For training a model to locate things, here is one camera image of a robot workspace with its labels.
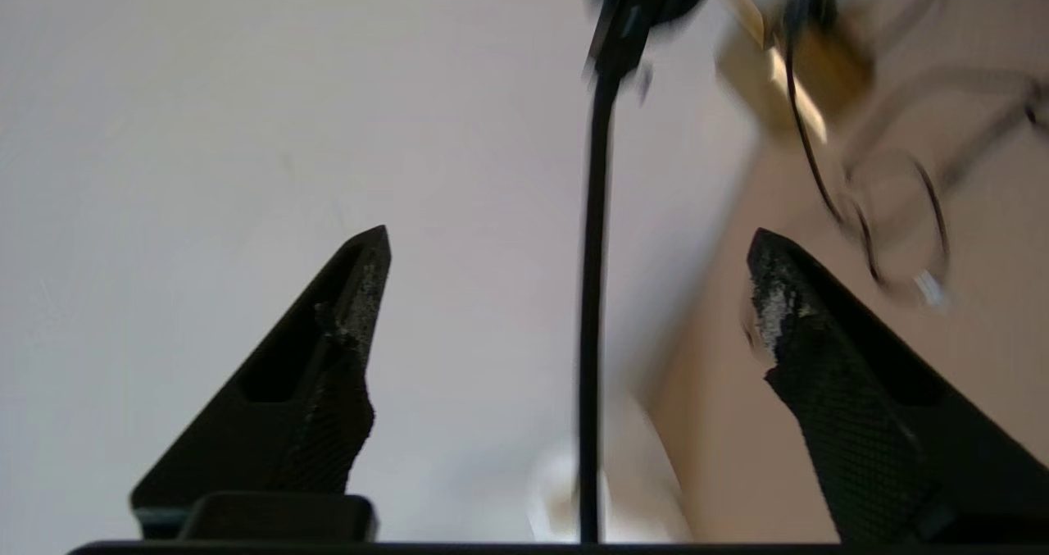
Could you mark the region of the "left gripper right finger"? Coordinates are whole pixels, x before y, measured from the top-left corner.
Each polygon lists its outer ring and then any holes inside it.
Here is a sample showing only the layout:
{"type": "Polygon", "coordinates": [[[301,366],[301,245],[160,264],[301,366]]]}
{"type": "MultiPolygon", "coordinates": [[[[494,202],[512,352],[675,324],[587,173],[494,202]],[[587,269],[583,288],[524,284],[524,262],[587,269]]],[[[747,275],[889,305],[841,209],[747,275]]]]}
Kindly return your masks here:
{"type": "Polygon", "coordinates": [[[802,246],[759,229],[751,303],[840,540],[1045,545],[1046,466],[802,246]]]}

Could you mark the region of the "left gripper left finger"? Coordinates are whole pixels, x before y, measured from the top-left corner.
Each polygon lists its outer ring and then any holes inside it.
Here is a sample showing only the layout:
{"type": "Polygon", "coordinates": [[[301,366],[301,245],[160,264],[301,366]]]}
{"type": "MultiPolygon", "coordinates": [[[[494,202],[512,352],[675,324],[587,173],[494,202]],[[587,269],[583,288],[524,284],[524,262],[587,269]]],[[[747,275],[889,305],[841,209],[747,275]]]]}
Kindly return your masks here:
{"type": "Polygon", "coordinates": [[[341,495],[370,437],[365,371],[388,230],[350,238],[131,492],[144,539],[173,539],[218,492],[341,495]]]}

